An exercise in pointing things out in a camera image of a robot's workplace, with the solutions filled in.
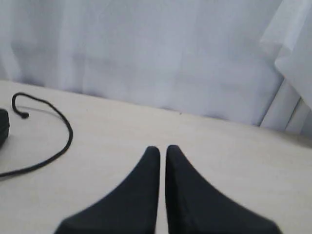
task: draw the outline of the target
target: white table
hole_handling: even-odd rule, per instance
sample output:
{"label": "white table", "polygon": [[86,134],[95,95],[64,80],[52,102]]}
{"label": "white table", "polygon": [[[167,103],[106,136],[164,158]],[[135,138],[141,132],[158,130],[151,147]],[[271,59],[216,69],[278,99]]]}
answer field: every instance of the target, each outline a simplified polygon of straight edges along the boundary
{"label": "white table", "polygon": [[168,233],[164,196],[165,153],[177,144],[195,168],[220,191],[274,220],[285,234],[312,233],[312,142],[253,126],[137,106],[35,86],[0,81],[0,108],[9,111],[10,137],[0,150],[0,171],[28,166],[60,150],[67,129],[43,104],[55,104],[74,129],[69,151],[28,175],[0,181],[0,233],[51,234],[63,218],[116,187],[145,148],[161,151],[156,233]]}

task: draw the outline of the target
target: black cable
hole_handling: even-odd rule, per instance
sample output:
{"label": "black cable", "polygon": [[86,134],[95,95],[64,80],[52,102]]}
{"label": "black cable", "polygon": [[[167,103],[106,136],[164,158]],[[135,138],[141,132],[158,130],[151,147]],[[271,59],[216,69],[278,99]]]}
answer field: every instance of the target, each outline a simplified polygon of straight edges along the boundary
{"label": "black cable", "polygon": [[35,164],[33,166],[30,166],[30,167],[25,167],[25,168],[21,168],[21,169],[9,171],[9,172],[0,173],[0,177],[18,176],[18,175],[26,174],[26,173],[29,173],[29,172],[33,172],[33,171],[35,171],[35,170],[37,170],[37,169],[39,169],[41,167],[44,167],[44,166],[48,165],[49,163],[53,162],[54,160],[58,159],[60,156],[62,156],[68,150],[68,148],[70,147],[70,145],[72,144],[72,141],[73,141],[73,129],[72,129],[72,126],[70,125],[70,123],[67,120],[67,118],[54,105],[52,105],[51,103],[49,103],[46,100],[43,100],[43,99],[31,96],[31,95],[26,94],[26,93],[16,93],[12,97],[12,108],[13,108],[14,112],[16,114],[18,114],[19,116],[21,116],[22,118],[28,118],[29,114],[27,112],[20,112],[16,108],[15,100],[16,100],[17,96],[24,96],[24,97],[28,97],[28,98],[30,98],[32,100],[35,100],[35,101],[43,102],[43,103],[47,104],[48,106],[50,106],[55,112],[57,112],[59,114],[59,116],[62,118],[62,120],[64,121],[64,123],[65,123],[65,125],[66,125],[66,127],[68,129],[68,132],[69,132],[68,141],[67,141],[65,147],[61,151],[59,151],[57,154],[53,155],[49,159],[47,159],[47,160],[45,160],[43,162],[40,162],[38,164]]}

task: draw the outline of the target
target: curtain fold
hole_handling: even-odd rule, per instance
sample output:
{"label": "curtain fold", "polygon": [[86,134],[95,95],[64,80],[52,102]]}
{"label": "curtain fold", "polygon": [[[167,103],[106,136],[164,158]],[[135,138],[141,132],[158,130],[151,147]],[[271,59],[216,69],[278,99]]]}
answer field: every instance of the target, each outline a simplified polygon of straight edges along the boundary
{"label": "curtain fold", "polygon": [[[291,62],[288,71],[279,53],[288,46],[288,58],[297,58],[299,44],[309,46],[311,1],[292,3],[296,11],[279,25],[287,2],[1,0],[0,75],[300,132],[310,96],[296,83],[306,82],[308,70]],[[279,28],[283,34],[272,34]],[[292,79],[298,69],[302,78]],[[276,100],[286,86],[293,104],[281,111],[284,98]]]}

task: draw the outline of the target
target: black object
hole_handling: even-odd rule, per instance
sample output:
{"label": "black object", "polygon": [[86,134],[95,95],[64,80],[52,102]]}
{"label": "black object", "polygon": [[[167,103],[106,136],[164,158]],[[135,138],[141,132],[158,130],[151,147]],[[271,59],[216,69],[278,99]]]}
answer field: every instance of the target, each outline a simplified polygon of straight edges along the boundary
{"label": "black object", "polygon": [[[37,169],[39,169],[41,167],[44,167],[44,166],[48,165],[49,163],[53,162],[54,160],[56,160],[57,158],[59,158],[60,156],[62,156],[69,149],[69,147],[70,147],[70,145],[72,144],[72,141],[73,141],[73,129],[72,129],[72,126],[70,125],[70,123],[67,120],[67,118],[62,114],[62,112],[59,111],[54,105],[52,105],[51,103],[49,103],[46,100],[34,97],[34,96],[26,94],[26,93],[16,93],[12,97],[12,108],[13,108],[14,112],[16,114],[18,114],[21,118],[28,118],[29,114],[27,112],[20,112],[16,108],[15,101],[16,101],[16,98],[18,96],[24,96],[24,97],[30,98],[32,100],[42,102],[42,103],[48,105],[49,107],[51,107],[56,113],[59,114],[59,116],[61,117],[61,119],[65,123],[65,125],[66,125],[66,127],[68,129],[69,136],[68,136],[68,140],[67,140],[67,143],[64,146],[64,148],[61,151],[59,151],[58,153],[56,153],[55,155],[53,155],[52,157],[48,158],[47,160],[45,160],[43,162],[40,162],[40,163],[37,163],[37,164],[35,164],[33,166],[30,166],[30,167],[25,167],[25,168],[21,168],[21,169],[9,171],[9,172],[0,173],[0,177],[9,177],[9,176],[23,175],[23,174],[26,174],[26,173],[29,173],[29,172],[33,172],[33,171],[35,171],[35,170],[37,170]],[[0,110],[0,133],[2,133],[1,132],[1,126],[2,125],[4,125],[4,131],[3,131],[3,136],[0,136],[0,145],[8,137],[9,126],[10,126],[9,125],[7,111],[3,110],[3,109]]]}
{"label": "black object", "polygon": [[174,145],[167,149],[166,206],[169,234],[281,234],[215,189]]}
{"label": "black object", "polygon": [[105,198],[65,219],[56,234],[153,234],[160,155],[148,147],[132,172]]}
{"label": "black object", "polygon": [[10,121],[8,112],[4,109],[0,109],[0,147],[8,138],[10,129]]}

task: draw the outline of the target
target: white curtain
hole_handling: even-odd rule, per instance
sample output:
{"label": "white curtain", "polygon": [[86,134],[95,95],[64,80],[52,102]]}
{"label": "white curtain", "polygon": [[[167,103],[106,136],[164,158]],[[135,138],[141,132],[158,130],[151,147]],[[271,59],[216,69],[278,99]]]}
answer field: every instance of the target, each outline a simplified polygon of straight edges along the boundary
{"label": "white curtain", "polygon": [[296,133],[309,119],[311,0],[0,0],[0,23],[4,79]]}

